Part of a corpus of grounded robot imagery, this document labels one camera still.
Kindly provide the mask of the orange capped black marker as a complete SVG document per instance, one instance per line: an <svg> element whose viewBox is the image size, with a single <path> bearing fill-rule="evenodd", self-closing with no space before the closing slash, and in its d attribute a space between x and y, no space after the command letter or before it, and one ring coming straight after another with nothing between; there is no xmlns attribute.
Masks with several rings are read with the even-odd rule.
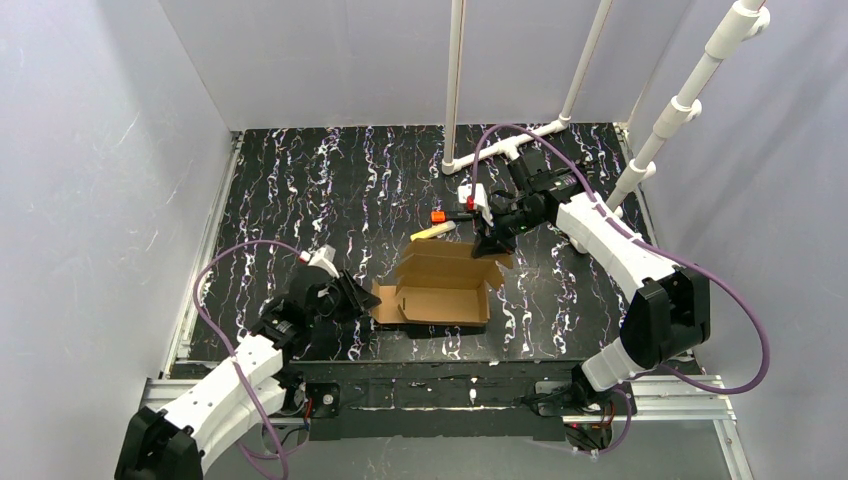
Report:
<svg viewBox="0 0 848 480"><path fill-rule="evenodd" d="M447 222L467 222L472 221L475 214L470 211L445 211L434 210L430 214L430 221L433 225L444 224Z"/></svg>

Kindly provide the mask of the brown cardboard box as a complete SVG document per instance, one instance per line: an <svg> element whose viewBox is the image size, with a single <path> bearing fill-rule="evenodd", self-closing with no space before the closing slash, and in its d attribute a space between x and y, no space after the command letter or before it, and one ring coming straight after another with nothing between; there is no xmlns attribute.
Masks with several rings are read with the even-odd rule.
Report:
<svg viewBox="0 0 848 480"><path fill-rule="evenodd" d="M374 282L381 304L372 316L382 326L484 327L491 318L489 294L504 285L510 254L472 256L474 245L438 239L412 241L396 265L394 285Z"/></svg>

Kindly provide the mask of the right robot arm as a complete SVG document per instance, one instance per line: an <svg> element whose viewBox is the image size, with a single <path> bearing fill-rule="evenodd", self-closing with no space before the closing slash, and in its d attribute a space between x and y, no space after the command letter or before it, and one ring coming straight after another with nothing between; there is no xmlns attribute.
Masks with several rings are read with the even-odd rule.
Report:
<svg viewBox="0 0 848 480"><path fill-rule="evenodd" d="M626 296L619 336L571 371L568 384L530 394L522 403L538 414L603 403L617 385L647 373L709 339L708 279L691 267L649 251L569 168L551 168L539 152L512 160L515 189L498 191L507 204L473 181L458 190L475 225L475 258L510 254L516 238L545 223L597 261Z"/></svg>

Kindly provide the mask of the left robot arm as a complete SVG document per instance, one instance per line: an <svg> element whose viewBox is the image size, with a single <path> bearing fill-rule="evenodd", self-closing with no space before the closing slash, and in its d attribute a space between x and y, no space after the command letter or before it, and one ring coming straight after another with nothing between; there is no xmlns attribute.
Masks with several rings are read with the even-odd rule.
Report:
<svg viewBox="0 0 848 480"><path fill-rule="evenodd" d="M303 268L262 308L232 356L182 395L130 419L115 478L203 478L225 450L284 407L295 386L286 366L317 324L353 321L380 303L346 270L332 277Z"/></svg>

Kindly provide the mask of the yellow highlighter marker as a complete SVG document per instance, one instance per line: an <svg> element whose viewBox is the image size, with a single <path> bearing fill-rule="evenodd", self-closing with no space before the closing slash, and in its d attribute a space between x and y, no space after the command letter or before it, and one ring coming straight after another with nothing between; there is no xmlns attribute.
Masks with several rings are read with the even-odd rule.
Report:
<svg viewBox="0 0 848 480"><path fill-rule="evenodd" d="M443 222L443 223L433 225L433 226L431 226L427 229L413 233L410 236L410 241L414 242L416 240L433 239L433 238L436 238L440 235L444 235L448 232L451 232L451 231L455 230L456 228L457 228L457 224L454 221L446 221L446 222Z"/></svg>

